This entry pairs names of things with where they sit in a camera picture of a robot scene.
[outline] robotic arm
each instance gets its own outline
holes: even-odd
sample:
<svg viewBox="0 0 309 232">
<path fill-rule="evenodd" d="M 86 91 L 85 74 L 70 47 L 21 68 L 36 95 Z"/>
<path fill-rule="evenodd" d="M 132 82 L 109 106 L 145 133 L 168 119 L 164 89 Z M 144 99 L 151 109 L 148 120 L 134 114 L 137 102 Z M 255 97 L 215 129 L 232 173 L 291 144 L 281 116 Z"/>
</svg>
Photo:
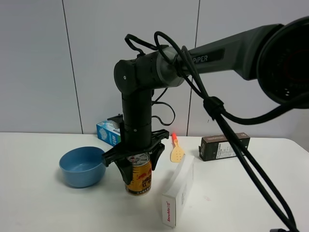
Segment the robotic arm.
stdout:
<svg viewBox="0 0 309 232">
<path fill-rule="evenodd" d="M 154 89 L 177 87 L 186 75 L 234 70 L 245 80 L 257 79 L 262 90 L 282 106 L 309 92 L 309 17 L 286 26 L 258 27 L 191 49 L 195 73 L 175 46 L 159 45 L 157 38 L 157 46 L 132 35 L 125 40 L 139 54 L 136 59 L 119 61 L 114 68 L 123 115 L 110 120 L 120 124 L 121 143 L 103 155 L 103 162 L 108 166 L 114 161 L 126 184 L 132 180 L 132 165 L 126 157 L 147 152 L 154 170 L 164 150 L 161 140 L 169 137 L 166 130 L 151 130 Z M 131 40 L 154 52 L 144 54 Z M 308 98 L 293 108 L 309 108 Z"/>
</svg>

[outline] white table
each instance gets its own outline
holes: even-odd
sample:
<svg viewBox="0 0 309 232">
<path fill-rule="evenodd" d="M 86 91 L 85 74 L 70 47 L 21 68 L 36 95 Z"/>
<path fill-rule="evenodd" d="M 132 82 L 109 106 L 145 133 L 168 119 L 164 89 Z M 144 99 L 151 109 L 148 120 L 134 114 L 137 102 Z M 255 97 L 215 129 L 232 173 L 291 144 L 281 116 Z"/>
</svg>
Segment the white table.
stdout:
<svg viewBox="0 0 309 232">
<path fill-rule="evenodd" d="M 196 156 L 195 180 L 180 232 L 267 232 L 284 228 L 237 158 L 202 162 L 200 137 L 179 137 Z M 153 173 L 151 191 L 126 193 L 111 164 L 89 188 L 63 183 L 58 161 L 80 146 L 111 146 L 95 135 L 0 133 L 1 232 L 145 232 L 172 230 L 161 222 L 162 188 L 177 164 L 169 161 L 171 140 Z M 288 139 L 252 138 L 249 150 L 290 205 L 300 231 L 309 230 L 309 154 Z"/>
</svg>

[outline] red and gold can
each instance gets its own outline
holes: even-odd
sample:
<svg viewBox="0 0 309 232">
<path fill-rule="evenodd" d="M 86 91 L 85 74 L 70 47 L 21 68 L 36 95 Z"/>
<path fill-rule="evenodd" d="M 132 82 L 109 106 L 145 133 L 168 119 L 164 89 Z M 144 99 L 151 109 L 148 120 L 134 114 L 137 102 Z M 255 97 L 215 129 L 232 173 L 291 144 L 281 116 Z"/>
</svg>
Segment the red and gold can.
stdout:
<svg viewBox="0 0 309 232">
<path fill-rule="evenodd" d="M 151 161 L 148 154 L 138 154 L 127 158 L 133 166 L 133 179 L 126 185 L 128 193 L 141 196 L 151 188 Z"/>
</svg>

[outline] can lid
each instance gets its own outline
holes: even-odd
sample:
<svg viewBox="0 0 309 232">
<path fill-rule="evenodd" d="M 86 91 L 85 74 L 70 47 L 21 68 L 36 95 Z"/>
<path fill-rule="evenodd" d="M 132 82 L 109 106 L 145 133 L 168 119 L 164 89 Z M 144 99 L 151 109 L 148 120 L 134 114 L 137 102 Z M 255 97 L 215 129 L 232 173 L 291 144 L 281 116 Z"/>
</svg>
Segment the can lid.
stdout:
<svg viewBox="0 0 309 232">
<path fill-rule="evenodd" d="M 150 160 L 150 158 L 149 155 L 143 153 L 134 156 L 129 156 L 127 157 L 127 160 L 130 161 L 133 166 L 142 166 L 146 164 Z"/>
</svg>

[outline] red handle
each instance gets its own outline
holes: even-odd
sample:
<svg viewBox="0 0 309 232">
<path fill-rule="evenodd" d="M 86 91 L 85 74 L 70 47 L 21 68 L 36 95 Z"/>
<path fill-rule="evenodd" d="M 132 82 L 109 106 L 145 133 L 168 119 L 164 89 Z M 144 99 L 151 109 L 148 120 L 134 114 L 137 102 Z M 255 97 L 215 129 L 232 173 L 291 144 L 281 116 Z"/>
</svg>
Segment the red handle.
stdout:
<svg viewBox="0 0 309 232">
<path fill-rule="evenodd" d="M 175 139 L 177 139 L 177 135 L 176 135 L 176 133 L 173 132 L 172 133 L 172 141 L 174 142 Z"/>
</svg>

